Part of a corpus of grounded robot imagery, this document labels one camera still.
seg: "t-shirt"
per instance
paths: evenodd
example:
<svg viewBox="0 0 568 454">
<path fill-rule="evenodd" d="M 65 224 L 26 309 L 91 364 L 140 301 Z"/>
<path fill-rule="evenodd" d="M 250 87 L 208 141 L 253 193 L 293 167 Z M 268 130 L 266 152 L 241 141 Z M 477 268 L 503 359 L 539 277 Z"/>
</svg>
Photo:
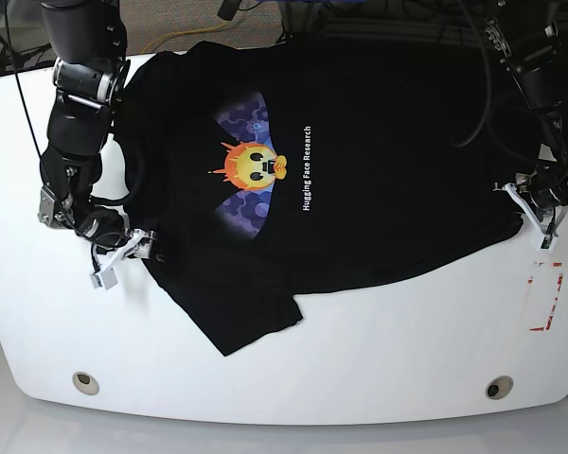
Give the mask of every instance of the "t-shirt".
<svg viewBox="0 0 568 454">
<path fill-rule="evenodd" d="M 301 321 L 296 294 L 409 279 L 519 231 L 484 147 L 450 145 L 466 101 L 423 83 L 420 52 L 201 43 L 133 77 L 115 138 L 127 185 L 144 177 L 125 210 L 158 232 L 148 270 L 223 355 Z"/>
</svg>

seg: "yellow cable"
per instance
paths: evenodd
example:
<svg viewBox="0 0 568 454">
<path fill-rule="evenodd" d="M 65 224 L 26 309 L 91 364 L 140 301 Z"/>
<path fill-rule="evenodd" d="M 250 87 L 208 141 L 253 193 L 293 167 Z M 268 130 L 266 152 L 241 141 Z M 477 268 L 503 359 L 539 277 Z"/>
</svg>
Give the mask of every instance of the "yellow cable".
<svg viewBox="0 0 568 454">
<path fill-rule="evenodd" d="M 178 36 L 195 35 L 198 33 L 210 33 L 211 31 L 216 31 L 220 28 L 223 28 L 227 24 L 229 24 L 229 22 L 223 22 L 222 24 L 218 24 L 217 26 L 210 26 L 208 28 L 197 28 L 195 30 L 175 31 L 172 33 L 167 33 L 166 35 L 162 35 L 161 37 L 156 38 L 151 43 L 146 45 L 141 51 L 141 53 L 147 54 L 151 50 L 156 50 L 157 47 L 164 44 L 166 41 L 171 40 L 172 38 L 177 38 Z"/>
</svg>

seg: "t-shirt sleeve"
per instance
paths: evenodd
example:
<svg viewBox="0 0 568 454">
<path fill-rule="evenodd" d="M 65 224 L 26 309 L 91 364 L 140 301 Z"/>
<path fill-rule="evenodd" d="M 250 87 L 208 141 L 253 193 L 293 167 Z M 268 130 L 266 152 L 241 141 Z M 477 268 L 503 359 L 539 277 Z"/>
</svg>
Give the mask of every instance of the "t-shirt sleeve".
<svg viewBox="0 0 568 454">
<path fill-rule="evenodd" d="M 224 356 L 303 319 L 275 269 L 262 260 L 214 250 L 190 255 L 184 265 L 152 260 L 146 266 Z"/>
</svg>

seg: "hugging face logo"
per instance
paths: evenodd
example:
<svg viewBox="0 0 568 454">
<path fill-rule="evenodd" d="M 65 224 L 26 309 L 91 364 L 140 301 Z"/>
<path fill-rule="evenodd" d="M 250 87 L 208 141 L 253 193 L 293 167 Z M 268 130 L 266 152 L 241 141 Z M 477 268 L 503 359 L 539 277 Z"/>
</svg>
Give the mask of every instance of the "hugging face logo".
<svg viewBox="0 0 568 454">
<path fill-rule="evenodd" d="M 287 160 L 275 153 L 267 106 L 260 93 L 229 106 L 215 119 L 238 143 L 223 143 L 224 166 L 209 173 L 222 174 L 224 182 L 240 189 L 217 208 L 217 216 L 232 232 L 253 239 L 269 214 L 276 181 L 286 178 Z"/>
</svg>

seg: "purple pattern graphic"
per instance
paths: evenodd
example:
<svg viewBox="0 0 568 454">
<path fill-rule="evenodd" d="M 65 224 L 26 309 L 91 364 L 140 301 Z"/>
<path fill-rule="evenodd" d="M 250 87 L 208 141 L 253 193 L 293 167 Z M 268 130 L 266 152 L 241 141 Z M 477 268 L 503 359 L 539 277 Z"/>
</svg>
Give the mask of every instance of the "purple pattern graphic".
<svg viewBox="0 0 568 454">
<path fill-rule="evenodd" d="M 225 108 L 217 123 L 240 142 L 257 142 L 271 149 L 269 115 L 261 93 L 252 93 L 242 103 Z M 260 232 L 269 213 L 273 185 L 262 191 L 240 191 L 217 208 L 217 215 L 232 231 L 252 239 Z"/>
</svg>

